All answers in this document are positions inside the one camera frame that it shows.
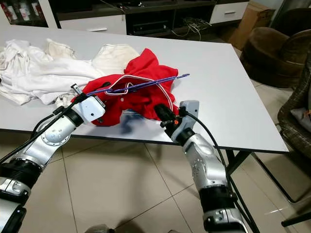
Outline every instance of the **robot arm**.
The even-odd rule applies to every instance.
[[[77,86],[72,88],[81,94],[82,91]],[[69,140],[76,127],[96,120],[104,113],[104,104],[98,98],[86,97],[74,105],[73,109],[68,109],[33,143],[16,153],[8,163],[0,164],[0,233],[19,231],[26,214],[23,205],[54,152]]]
[[[238,209],[235,197],[230,193],[224,165],[214,154],[214,148],[192,128],[197,117],[199,102],[184,101],[180,104],[179,116],[165,105],[155,107],[161,126],[173,142],[179,143],[192,169],[192,177],[199,192],[203,208],[204,228],[207,232],[246,233],[247,229]]]

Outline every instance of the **cabinet drawer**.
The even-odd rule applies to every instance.
[[[105,16],[59,21],[63,29],[126,35],[125,16]]]
[[[210,23],[221,23],[242,19],[248,2],[215,5]]]

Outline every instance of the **cardboard box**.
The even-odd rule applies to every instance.
[[[275,9],[250,1],[238,28],[226,29],[222,39],[242,50],[249,34],[256,27],[267,27]]]

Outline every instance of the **tiled floor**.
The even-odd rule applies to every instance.
[[[292,90],[252,81],[274,122]],[[1,155],[27,134],[0,133]],[[257,155],[293,196],[311,180],[284,155]],[[233,178],[262,233],[309,233],[311,221],[280,222],[308,210],[311,200],[289,204],[249,156]],[[105,223],[119,233],[202,233],[202,210],[181,148],[72,138],[58,150],[32,190],[21,233],[83,233]]]

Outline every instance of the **red jacket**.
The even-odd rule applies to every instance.
[[[128,63],[124,70],[124,75],[113,74],[90,81],[83,89],[83,92],[87,94],[98,89],[122,89],[129,85],[136,85],[177,75],[177,69],[159,65],[156,56],[149,49],[145,49],[139,57]],[[92,123],[101,126],[116,125],[120,122],[122,111],[126,109],[133,109],[145,118],[159,120],[154,111],[154,106],[159,103],[167,105],[177,114],[178,109],[173,104],[175,98],[171,94],[172,83],[173,81],[168,81],[145,87],[131,93],[127,93],[127,91],[117,94],[109,94],[106,92],[97,93],[96,95],[106,105],[106,113],[102,117],[102,123],[97,120]]]

